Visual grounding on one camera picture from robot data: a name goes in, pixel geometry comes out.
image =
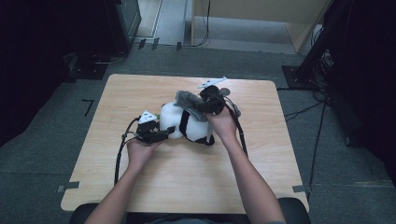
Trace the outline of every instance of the panda plush toy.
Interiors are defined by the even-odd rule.
[[[187,91],[178,91],[175,102],[163,105],[160,114],[160,130],[175,127],[169,138],[175,139],[185,136],[188,140],[212,146],[215,138],[212,126],[204,114],[195,109],[201,100]]]

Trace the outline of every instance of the table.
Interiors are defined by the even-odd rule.
[[[210,0],[210,17],[285,22],[294,49],[299,52],[331,2],[332,0]],[[195,16],[206,17],[208,3],[209,0],[192,0],[192,45]]]
[[[147,109],[160,113],[179,90],[199,93],[207,78],[112,75],[108,79],[67,189],[62,209],[73,211],[84,203],[99,203],[113,187],[121,135],[132,119]],[[293,148],[272,81],[227,79],[219,88],[230,89],[230,99],[242,112],[249,159],[266,179],[276,197],[300,199],[306,209]],[[134,188],[129,212],[244,214],[233,169],[221,141],[212,147],[170,139],[156,149]],[[128,158],[123,150],[120,175]]]

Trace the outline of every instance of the person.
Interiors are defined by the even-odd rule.
[[[227,109],[205,114],[225,146],[236,184],[250,223],[286,223],[279,202],[250,162],[237,139],[236,126]],[[161,143],[147,145],[133,139],[127,144],[129,163],[119,182],[96,206],[86,223],[121,223],[140,172]]]

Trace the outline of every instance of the person's left hand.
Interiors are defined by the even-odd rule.
[[[128,148],[128,168],[143,168],[146,163],[151,159],[154,149],[157,148],[162,142],[146,144],[137,139],[132,139],[127,143]]]

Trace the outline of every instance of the stand base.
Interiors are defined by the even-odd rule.
[[[302,80],[297,78],[296,71],[298,66],[286,66],[282,65],[283,75],[285,76],[286,81],[288,82],[288,86],[290,89],[297,90],[315,90],[318,89],[317,86],[309,82],[309,80]]]
[[[80,60],[77,60],[66,82],[76,82],[77,79],[102,80],[106,69],[106,63],[83,64]]]

